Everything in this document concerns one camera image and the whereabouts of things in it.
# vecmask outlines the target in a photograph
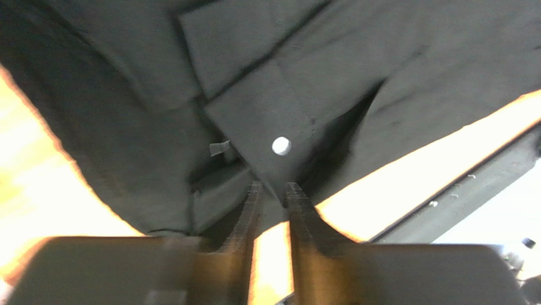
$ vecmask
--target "black fabric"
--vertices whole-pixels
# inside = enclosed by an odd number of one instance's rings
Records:
[[[189,233],[244,181],[319,203],[540,89],[541,4],[0,0],[0,62],[113,211]]]

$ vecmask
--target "wooden table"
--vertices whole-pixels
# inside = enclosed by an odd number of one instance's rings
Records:
[[[351,184],[317,206],[350,238],[381,232],[541,121],[541,91]],[[42,117],[0,67],[0,278],[14,285],[50,236],[142,236],[103,204]],[[250,304],[292,293],[288,223],[256,240]]]

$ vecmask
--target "black garment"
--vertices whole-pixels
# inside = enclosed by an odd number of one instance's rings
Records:
[[[0,0],[0,62],[146,233],[207,228],[253,179],[319,203],[541,88],[537,0],[97,2]]]

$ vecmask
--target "clothing tag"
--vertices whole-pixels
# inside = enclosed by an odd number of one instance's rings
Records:
[[[210,150],[210,156],[218,156],[219,154],[225,153],[231,146],[229,145],[229,140],[222,143],[211,143],[208,146]]]

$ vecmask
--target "white button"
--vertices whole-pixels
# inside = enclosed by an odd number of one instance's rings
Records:
[[[278,156],[285,156],[291,150],[291,141],[286,137],[278,137],[272,143],[272,151]]]

